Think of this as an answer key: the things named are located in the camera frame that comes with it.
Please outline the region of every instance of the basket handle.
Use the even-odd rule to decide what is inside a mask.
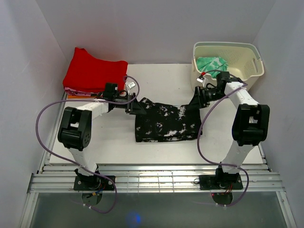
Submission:
[[[257,62],[255,58],[252,58],[252,64],[254,66],[254,69],[256,70],[256,74],[257,74]]]

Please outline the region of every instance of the green cloth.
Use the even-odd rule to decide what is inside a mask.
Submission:
[[[200,72],[208,70],[223,70],[227,71],[228,64],[221,57],[198,57],[196,65]],[[210,72],[212,78],[216,78],[220,72]]]

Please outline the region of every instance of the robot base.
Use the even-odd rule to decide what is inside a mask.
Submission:
[[[115,183],[115,176],[106,176],[106,177],[110,178]],[[100,178],[100,180],[101,180],[102,185],[104,186],[103,191],[113,191],[114,190],[114,186],[110,181],[108,181],[107,179],[103,179],[103,178]],[[75,190],[75,191],[93,191],[94,189],[87,187],[86,184],[81,182],[80,178],[78,176],[76,176],[75,181],[74,181],[73,190]]]
[[[219,178],[219,175],[200,175],[199,176],[199,189],[200,190],[225,190],[232,185],[232,190],[243,189],[243,183],[240,175],[233,175],[233,178]]]

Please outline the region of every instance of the glass panel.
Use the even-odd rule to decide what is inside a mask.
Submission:
[[[233,195],[236,199],[240,193]],[[108,208],[113,197],[104,194],[97,208]],[[31,227],[286,227],[275,192],[249,192],[226,209],[194,201],[214,203],[210,193],[119,194],[114,210],[103,215],[75,203],[82,202],[81,194],[40,193]]]

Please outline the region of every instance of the black and white patterned cloth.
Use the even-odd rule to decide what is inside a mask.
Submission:
[[[198,136],[200,110],[186,110],[186,105],[174,106],[153,103],[147,98],[140,101],[146,115],[136,115],[137,142],[171,142],[193,140]]]

